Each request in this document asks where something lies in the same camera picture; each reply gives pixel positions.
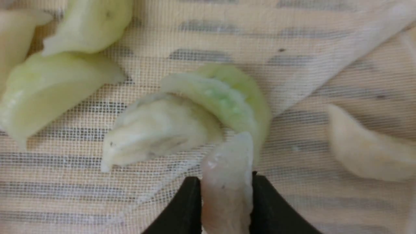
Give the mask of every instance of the pale green vegetable slice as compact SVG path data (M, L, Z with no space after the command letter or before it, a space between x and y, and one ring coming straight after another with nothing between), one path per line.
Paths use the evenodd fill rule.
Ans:
M26 149L27 138L89 97L105 83L125 79L119 66L99 55L40 52L16 66L0 103L3 129Z
M24 62L36 26L53 17L35 9L0 10L0 97L10 71Z
M266 141L272 119L256 81L233 65L207 64L196 71L171 74L161 80L162 92L180 92L238 132L250 132L254 165Z
M43 56L64 51L96 53L118 41L133 15L133 0L69 0Z
M331 152L349 172L384 181L415 176L416 142L371 131L336 105L328 114Z
M201 163L201 221L208 234L249 234L253 210L253 140L248 132L218 146Z
M130 104L104 137L101 171L223 140L217 119L200 105L166 93Z

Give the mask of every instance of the black tongs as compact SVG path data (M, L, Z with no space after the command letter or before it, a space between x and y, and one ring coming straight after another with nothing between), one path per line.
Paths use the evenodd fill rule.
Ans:
M143 234L200 234L201 182L186 177L169 205ZM250 234L322 234L301 217L265 176L253 172Z

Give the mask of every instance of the gray stripe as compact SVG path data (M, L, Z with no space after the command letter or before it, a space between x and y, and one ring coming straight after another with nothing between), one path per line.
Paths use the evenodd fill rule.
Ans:
M346 0L280 0L276 6L291 7L309 10L328 10L328 11L355 11L355 7L350 6Z
M20 153L8 152L0 154L0 166L4 167L61 167L66 169L93 169L99 170L101 157L83 157L67 155L49 155L38 153ZM165 172L170 172L183 167L180 164L171 164L166 167ZM123 167L123 172L134 172L136 175L154 173L155 171L148 167L140 169L134 167Z
M81 102L70 112L90 112L90 113L107 113L120 114L127 108L122 102Z
M136 16L133 16L129 24L129 28L140 28L143 27L143 21Z
M64 167L74 169L99 169L101 157L76 157L38 153L1 153L0 165L25 167Z
M43 224L101 225L111 220L111 216L97 214L66 214L44 212L0 212L1 221L29 222Z
M381 199L346 198L346 197L315 197L302 195L283 195L296 208L344 208L363 210L394 211L395 206Z
M307 55L276 55L267 61L267 65L281 67L303 67L312 60Z
M64 18L64 11L63 10L51 10L51 9L43 9L43 11L51 14L56 21L61 21Z
M344 97L355 99L375 99L375 100L406 100L402 94L395 90L373 89L373 88L359 88L351 86L322 86L315 91L312 96L326 96L326 97Z
M169 55L169 59L188 61L233 62L232 58L221 51L177 49Z
M118 57L134 57L134 52L130 47L125 45L113 45L105 50L106 55L118 56Z
M322 233L328 234L393 234L388 228L360 224L313 223Z
M206 3L237 4L238 0L179 0L179 2L206 2Z
M120 188L87 184L0 182L0 197L71 199L74 201L131 202Z
M216 20L188 20L178 27L182 31L237 33L240 30L233 24Z
M352 64L350 64L346 69L351 70L358 70L358 71L376 71L376 65L373 62L370 62L368 60L356 60Z
M267 142L264 150L288 150L303 152L329 152L328 143L317 140L293 140L280 139L273 142Z
M400 119L376 115L355 115L358 121L366 127L399 127ZM276 117L277 124L328 124L326 112L308 112L303 110L288 110Z
M285 38L319 38L319 39L338 39L346 37L349 31L343 30L323 30L307 27L287 27L280 31L277 36Z
M47 137L51 139L65 138L76 139L77 141L101 142L104 140L104 135L109 129L95 129L95 128L64 128L64 129L50 129L46 128L36 137Z

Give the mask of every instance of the translucent food piece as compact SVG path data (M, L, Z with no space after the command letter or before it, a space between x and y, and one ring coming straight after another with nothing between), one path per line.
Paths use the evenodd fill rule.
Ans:
M27 138L104 83L124 79L119 66L99 54L64 52L43 57L38 52L11 71L0 103L1 125L26 149Z
M52 19L52 15L35 9L0 9L0 97L10 71L24 62L36 26Z
M204 157L202 225L208 234L249 234L253 210L253 140L234 136Z
M133 15L133 0L69 0L56 33L43 41L42 55L96 53L118 41Z
M206 64L194 72L171 74L160 85L163 92L183 93L237 133L250 132L254 140L254 165L258 164L272 115L252 77L233 65Z
M101 171L219 143L218 120L200 105L166 93L153 93L130 104L104 137Z
M348 171L384 181L414 176L416 142L370 131L335 105L328 105L328 114L331 151Z

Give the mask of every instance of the white mesh cloth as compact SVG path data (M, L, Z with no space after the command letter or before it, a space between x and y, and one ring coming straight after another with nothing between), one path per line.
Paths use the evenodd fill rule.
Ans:
M65 5L14 3L55 15L31 52ZM209 148L103 174L103 135L163 76L206 61L235 63L268 95L278 116L257 169L309 222L324 234L415 233L414 182L346 172L328 152L324 111L335 103L372 130L416 140L416 1L136 0L134 15L106 51L128 81L68 111L30 138L27 152L0 132L0 233L142 232L184 177L201 175Z

